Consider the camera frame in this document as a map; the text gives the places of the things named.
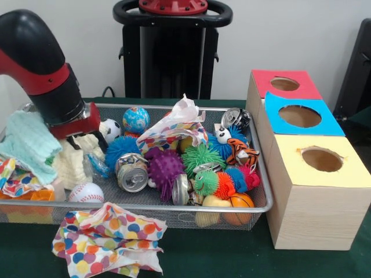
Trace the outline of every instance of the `green table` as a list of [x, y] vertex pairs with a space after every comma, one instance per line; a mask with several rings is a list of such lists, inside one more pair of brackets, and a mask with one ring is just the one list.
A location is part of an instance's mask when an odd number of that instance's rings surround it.
[[[97, 98], [95, 102], [148, 104], [148, 100]], [[175, 100], [161, 100], [173, 105]], [[199, 106], [245, 107], [244, 101], [197, 101]], [[65, 260], [51, 253], [57, 225], [0, 224], [1, 277], [68, 277]], [[164, 277], [371, 277], [371, 213], [350, 251], [274, 250], [263, 215], [250, 231], [168, 229], [159, 242]], [[97, 277], [123, 277], [103, 273]], [[161, 274], [141, 270], [141, 277]]]

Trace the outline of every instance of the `green puffer ball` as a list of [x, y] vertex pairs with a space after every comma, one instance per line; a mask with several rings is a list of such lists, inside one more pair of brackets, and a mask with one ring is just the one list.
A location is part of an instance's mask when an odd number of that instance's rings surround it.
[[198, 195], [212, 195], [218, 188], [218, 175], [214, 171], [200, 171], [195, 178], [194, 189]]
[[185, 172], [189, 179], [194, 178], [195, 174], [193, 173], [193, 169], [197, 166], [209, 163], [209, 162], [216, 162], [221, 165], [223, 169], [225, 169], [225, 161], [217, 151], [211, 151], [207, 148], [206, 145], [201, 144], [198, 147], [190, 146], [185, 149], [185, 153], [181, 155], [183, 160], [183, 164], [185, 167]]

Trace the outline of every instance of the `stuffed tiger toy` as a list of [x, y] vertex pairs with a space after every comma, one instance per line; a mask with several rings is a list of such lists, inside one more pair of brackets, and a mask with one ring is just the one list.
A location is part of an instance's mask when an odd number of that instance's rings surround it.
[[230, 138], [227, 143], [232, 148], [232, 155], [227, 158], [227, 163], [229, 165], [234, 165], [236, 163], [240, 165], [253, 166], [257, 162], [257, 158], [260, 155], [259, 151], [250, 149], [244, 142]]

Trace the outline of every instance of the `box hole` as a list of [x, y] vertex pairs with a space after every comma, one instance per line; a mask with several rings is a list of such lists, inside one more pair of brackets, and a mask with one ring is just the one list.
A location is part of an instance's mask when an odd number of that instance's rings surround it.
[[337, 153], [325, 148], [306, 148], [302, 150], [301, 156], [308, 165], [318, 171], [335, 172], [343, 165], [343, 160]]
[[291, 125], [313, 127], [319, 125], [322, 118], [313, 109], [300, 105], [289, 105], [279, 110], [279, 116]]
[[274, 88], [281, 91], [295, 91], [300, 86], [300, 84], [293, 79], [278, 76], [271, 80], [271, 84]]

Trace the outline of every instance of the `wire mesh basket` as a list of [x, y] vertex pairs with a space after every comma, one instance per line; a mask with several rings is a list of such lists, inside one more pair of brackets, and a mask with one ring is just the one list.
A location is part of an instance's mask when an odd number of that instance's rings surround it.
[[[125, 104], [97, 104], [102, 119], [113, 119], [122, 124], [122, 116], [132, 105]], [[147, 106], [145, 108], [151, 119], [151, 125], [162, 119], [172, 107]], [[213, 131], [214, 124], [220, 123], [223, 113], [228, 108], [200, 108], [206, 111], [206, 120], [203, 126], [207, 131]], [[249, 125], [248, 134], [251, 138], [251, 145], [260, 151], [260, 144], [257, 138], [253, 121]], [[146, 187], [138, 193], [129, 193], [120, 189], [116, 177], [94, 178], [104, 192], [106, 202], [112, 202], [133, 213], [145, 215], [150, 218], [166, 220], [170, 228], [200, 228], [195, 222], [196, 214], [198, 219], [202, 217], [215, 217], [218, 222], [206, 229], [243, 229], [253, 228], [260, 215], [272, 207], [272, 193], [270, 189], [267, 172], [263, 157], [259, 156], [257, 169], [260, 173], [261, 184], [248, 192], [255, 207], [202, 207], [202, 206], [174, 206], [172, 201], [163, 202], [160, 199], [161, 193], [154, 188]], [[0, 222], [36, 223], [36, 224], [60, 224], [69, 211], [89, 210], [100, 208], [99, 203], [73, 203], [73, 202], [35, 202], [25, 200], [0, 200]], [[234, 217], [243, 217], [243, 225], [231, 225], [226, 220], [227, 214]]]

